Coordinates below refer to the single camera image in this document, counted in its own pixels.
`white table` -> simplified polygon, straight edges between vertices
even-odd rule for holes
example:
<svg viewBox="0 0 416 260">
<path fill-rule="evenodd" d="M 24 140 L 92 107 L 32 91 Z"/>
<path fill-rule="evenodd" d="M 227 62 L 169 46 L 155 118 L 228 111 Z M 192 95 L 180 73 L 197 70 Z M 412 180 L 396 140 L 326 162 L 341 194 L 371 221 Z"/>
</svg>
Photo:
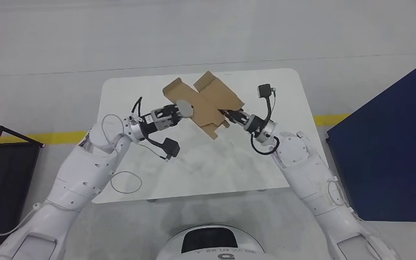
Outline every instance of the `white table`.
<svg viewBox="0 0 416 260">
<path fill-rule="evenodd" d="M 138 97 L 143 96 L 142 114 L 170 102 L 162 89 L 177 77 L 192 86 L 203 74 L 162 75 L 109 79 L 103 85 L 97 120 L 106 114 L 125 117 Z M 214 72 L 240 99 L 248 114 L 265 117 L 264 99 L 257 97 L 257 86 L 270 83 L 277 88 L 276 107 L 272 119 L 281 131 L 303 131 L 325 159 L 317 129 L 300 82 L 292 69 Z M 132 144 L 118 171 L 129 170 L 143 180 L 142 188 L 132 194 L 120 194 L 107 185 L 94 203 L 122 202 L 212 194 L 243 190 L 288 187 L 288 183 L 270 156 L 257 154 L 250 146 L 250 136 L 239 125 L 216 130 L 212 140 L 192 120 L 182 120 L 177 126 L 154 133 L 151 138 L 163 142 L 169 137 L 179 142 L 176 158 L 164 162 L 146 148 Z M 164 155 L 163 151 L 143 144 Z M 140 183 L 130 174 L 113 179 L 119 190 L 135 190 Z"/>
</svg>

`white robot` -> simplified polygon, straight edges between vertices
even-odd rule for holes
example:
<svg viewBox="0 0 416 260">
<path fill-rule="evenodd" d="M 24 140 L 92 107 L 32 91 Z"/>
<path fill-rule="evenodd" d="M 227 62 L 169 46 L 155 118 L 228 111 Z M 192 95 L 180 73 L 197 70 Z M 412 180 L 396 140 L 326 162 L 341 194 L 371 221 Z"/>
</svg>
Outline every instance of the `white robot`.
<svg viewBox="0 0 416 260">
<path fill-rule="evenodd" d="M 365 239 L 368 249 L 363 254 L 375 259 L 399 259 L 394 249 L 361 226 L 353 210 L 345 205 L 338 185 L 330 185 L 337 184 L 337 178 L 307 137 L 302 133 L 280 133 L 277 124 L 270 120 L 270 96 L 276 95 L 275 90 L 265 84 L 259 86 L 258 91 L 259 97 L 266 99 L 268 108 L 264 120 L 256 115 L 249 116 L 243 110 L 221 110 L 221 113 L 249 132 L 256 152 L 272 156 L 296 195 L 322 228 L 331 258 L 351 260 L 339 245 L 361 237 Z M 152 140 L 149 134 L 173 127 L 182 118 L 191 117 L 192 106 L 181 100 L 175 105 L 167 105 L 141 116 L 140 104 L 141 98 L 130 116 L 118 118 L 122 126 L 106 123 L 104 118 L 91 128 L 60 167 L 45 202 L 35 204 L 34 214 L 29 221 L 2 243 L 0 259 L 62 259 L 66 237 L 78 214 L 111 181 L 132 142 L 138 144 L 148 140 L 165 151 L 166 157 L 162 159 L 167 161 L 176 157 L 179 153 L 176 141 L 166 138 L 160 144 Z M 254 146 L 254 140 L 270 147 L 270 150 L 259 151 Z M 276 260 L 264 252 L 249 234 L 229 226 L 199 226 L 182 231 L 172 237 L 157 256 L 157 260 L 169 259 Z M 366 258 L 364 255 L 357 258 L 355 254 L 354 259 Z"/>
</svg>

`flattened cardboard box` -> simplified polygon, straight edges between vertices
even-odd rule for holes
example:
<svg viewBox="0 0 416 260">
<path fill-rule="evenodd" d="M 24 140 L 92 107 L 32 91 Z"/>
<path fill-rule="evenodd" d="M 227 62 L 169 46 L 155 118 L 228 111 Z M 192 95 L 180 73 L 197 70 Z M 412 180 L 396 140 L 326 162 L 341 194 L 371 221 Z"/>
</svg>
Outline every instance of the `flattened cardboard box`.
<svg viewBox="0 0 416 260">
<path fill-rule="evenodd" d="M 239 110 L 244 103 L 209 71 L 198 79 L 194 86 L 200 93 L 182 82 L 181 78 L 177 78 L 163 88 L 163 94 L 172 103 L 176 103 L 179 99 L 188 101 L 194 107 L 192 121 L 212 139 L 216 139 L 217 128 L 221 125 L 229 127 L 228 122 L 218 110 Z"/>
</svg>

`yellow floor line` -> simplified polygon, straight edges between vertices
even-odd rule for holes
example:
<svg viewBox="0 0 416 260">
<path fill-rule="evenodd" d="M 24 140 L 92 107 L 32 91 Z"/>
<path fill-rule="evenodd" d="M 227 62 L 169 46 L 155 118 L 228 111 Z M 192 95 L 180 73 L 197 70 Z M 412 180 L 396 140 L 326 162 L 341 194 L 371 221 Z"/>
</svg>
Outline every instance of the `yellow floor line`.
<svg viewBox="0 0 416 260">
<path fill-rule="evenodd" d="M 316 126 L 336 125 L 351 114 L 317 114 L 313 116 Z"/>
<path fill-rule="evenodd" d="M 77 144 L 86 135 L 86 131 L 76 132 L 60 132 L 60 133 L 42 133 L 27 135 L 29 138 L 41 142 L 43 144 Z M 22 139 L 15 136 L 2 136 L 0 137 L 0 144 L 25 142 Z"/>
<path fill-rule="evenodd" d="M 336 125 L 350 114 L 321 114 L 313 116 L 316 126 Z M 43 144 L 77 144 L 86 135 L 86 131 L 42 133 L 27 135 Z M 24 142 L 15 136 L 1 136 L 0 144 Z"/>
</svg>

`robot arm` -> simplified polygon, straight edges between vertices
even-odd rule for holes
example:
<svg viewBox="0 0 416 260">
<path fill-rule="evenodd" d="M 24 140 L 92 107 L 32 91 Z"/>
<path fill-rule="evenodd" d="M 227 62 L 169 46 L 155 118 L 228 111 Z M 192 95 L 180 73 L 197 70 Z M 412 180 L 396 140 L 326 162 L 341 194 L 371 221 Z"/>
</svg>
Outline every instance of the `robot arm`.
<svg viewBox="0 0 416 260">
<path fill-rule="evenodd" d="M 35 204 L 30 220 L 2 243 L 1 260 L 62 259 L 66 237 L 78 214 L 105 188 L 132 142 L 149 140 L 165 151 L 162 159 L 176 157 L 180 149 L 176 141 L 166 138 L 161 144 L 149 135 L 191 117 L 193 108 L 179 100 L 141 116 L 140 102 L 141 98 L 130 116 L 115 116 L 120 125 L 105 121 L 107 115 L 89 130 L 60 167 L 45 202 Z"/>
<path fill-rule="evenodd" d="M 266 99 L 268 108 L 264 120 L 256 115 L 249 116 L 243 110 L 223 110 L 222 113 L 251 134 L 252 147 L 256 152 L 272 156 L 294 193 L 322 228 L 332 259 L 399 259 L 394 249 L 359 223 L 352 208 L 341 197 L 337 178 L 309 139 L 302 132 L 295 135 L 281 133 L 278 125 L 270 120 L 272 111 L 268 99 L 272 93 L 274 89 L 269 84 L 259 86 L 259 97 Z M 270 147 L 270 151 L 259 151 L 255 148 L 253 139 L 262 146 Z M 348 246 L 356 239 L 365 243 L 364 250 L 354 247 L 354 255 L 350 255 L 351 249 L 348 250 Z"/>
</svg>

